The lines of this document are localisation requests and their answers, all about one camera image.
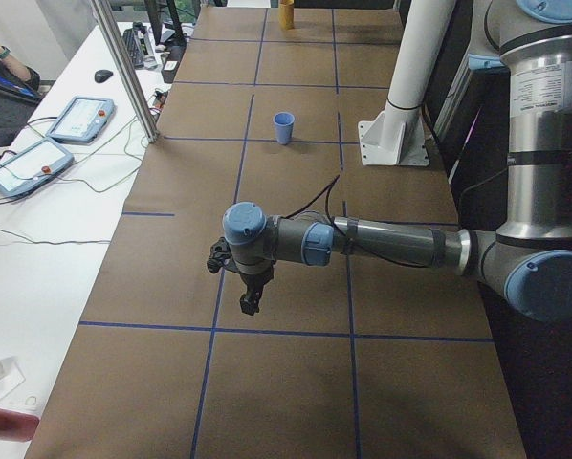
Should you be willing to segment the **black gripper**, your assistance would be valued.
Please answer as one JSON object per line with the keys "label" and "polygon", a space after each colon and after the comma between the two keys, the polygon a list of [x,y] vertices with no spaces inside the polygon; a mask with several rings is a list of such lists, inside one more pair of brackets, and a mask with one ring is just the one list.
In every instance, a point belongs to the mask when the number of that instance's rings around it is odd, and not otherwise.
{"label": "black gripper", "polygon": [[274,278],[274,268],[269,267],[256,274],[241,273],[240,278],[246,285],[246,293],[239,300],[241,311],[246,315],[254,315],[259,312],[264,286]]}

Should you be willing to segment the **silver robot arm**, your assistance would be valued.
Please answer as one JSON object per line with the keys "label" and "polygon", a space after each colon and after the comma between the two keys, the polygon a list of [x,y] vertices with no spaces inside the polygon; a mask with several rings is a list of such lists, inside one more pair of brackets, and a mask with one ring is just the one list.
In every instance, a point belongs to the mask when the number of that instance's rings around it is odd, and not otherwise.
{"label": "silver robot arm", "polygon": [[572,317],[572,1],[477,1],[468,53],[472,70],[510,74],[505,222],[446,232],[234,204],[207,266],[241,277],[245,314],[258,311],[277,261],[324,266],[339,252],[451,267],[531,319]]}

